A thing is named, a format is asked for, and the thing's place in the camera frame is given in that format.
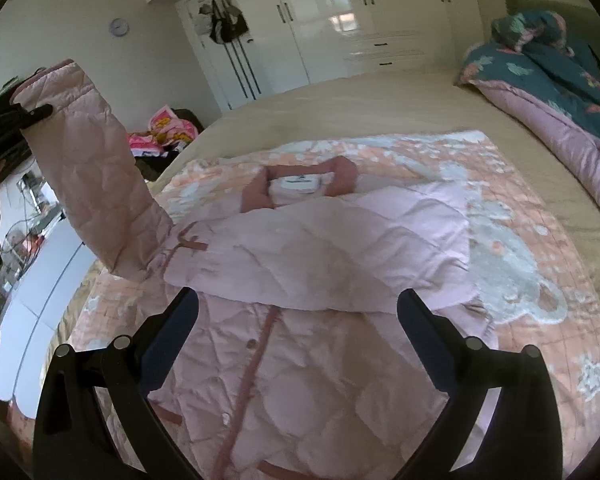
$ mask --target white door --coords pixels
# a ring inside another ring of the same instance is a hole
[[[281,1],[309,81],[317,83],[349,75],[343,38],[356,34],[360,28],[352,0]]]
[[[219,12],[224,12],[224,4],[235,5],[236,0],[186,0],[187,14],[194,26],[203,19],[201,8],[212,8],[213,2]],[[197,35],[229,108],[239,108],[270,93],[258,51],[249,33],[227,44],[217,44],[206,33]]]
[[[401,30],[420,31],[431,60],[456,64],[455,48],[445,0],[367,0],[375,32],[391,34]]]
[[[258,49],[273,93],[309,84],[293,32],[280,0],[237,0]]]
[[[469,47],[484,42],[480,9],[477,0],[446,0],[446,8],[460,65]]]

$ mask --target clothing label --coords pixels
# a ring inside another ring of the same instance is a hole
[[[320,187],[320,175],[297,175],[282,178],[283,189],[292,189],[301,193],[315,193]]]

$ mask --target pink clothing pile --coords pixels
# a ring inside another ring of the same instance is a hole
[[[128,142],[134,156],[166,156],[184,150],[198,134],[190,121],[179,119],[164,106],[149,121],[149,131],[129,134]]]
[[[251,190],[263,174],[332,168],[332,181],[310,198],[271,186],[269,203],[254,204],[263,195]],[[406,288],[432,310],[477,295],[468,273],[466,195],[457,184],[358,177],[353,162],[337,157],[263,168],[241,199],[248,213],[226,208],[218,218],[200,208],[184,218],[152,263],[154,272],[171,285],[296,310],[395,313]]]

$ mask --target white wardrobe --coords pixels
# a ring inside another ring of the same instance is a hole
[[[365,72],[455,68],[484,39],[476,0],[234,3],[248,23],[250,57],[262,68],[266,93]]]

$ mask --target bed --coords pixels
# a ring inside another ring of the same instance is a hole
[[[480,130],[519,170],[546,209],[563,225],[600,297],[600,210],[568,170],[523,125],[493,107],[477,91],[453,86],[454,77],[451,72],[367,74],[297,89],[240,108],[213,124],[192,143],[153,184],[152,193],[160,202],[160,197],[164,197],[160,192],[168,185],[169,190],[177,187],[178,180],[185,179],[187,172],[192,171],[189,163],[195,160],[210,160],[205,164],[212,165],[217,158],[270,150],[300,140]],[[128,317],[129,326],[136,322],[132,302],[115,304],[116,298],[124,299],[125,294],[133,297],[136,290],[128,283],[119,283],[115,294],[109,294],[110,278],[105,272],[96,280],[86,303],[72,303],[74,307],[66,313],[66,318],[77,319],[75,332],[84,332],[80,324],[86,322],[77,316],[75,309],[80,310],[86,304],[86,319],[93,307],[90,302],[97,298],[112,302],[112,308]],[[75,329],[75,324],[67,322],[64,328],[58,340],[72,342],[69,332]],[[95,335],[93,330],[93,326],[87,329],[91,340]],[[83,333],[81,336],[79,339],[85,341]],[[568,337],[578,334],[562,334],[556,344],[563,346]],[[600,347],[600,326],[596,327],[594,338]],[[577,396],[575,390],[573,387],[571,394]],[[593,411],[598,410],[597,414],[574,410],[587,420],[578,420],[575,415],[574,420],[563,421],[570,428],[565,452],[569,469],[600,432],[600,395],[594,403],[597,407]],[[160,415],[168,425],[182,424],[182,419],[168,410],[158,412]],[[589,417],[598,423],[589,424]],[[168,429],[173,431],[176,441],[183,438],[182,432]],[[132,456],[124,442],[119,444]]]

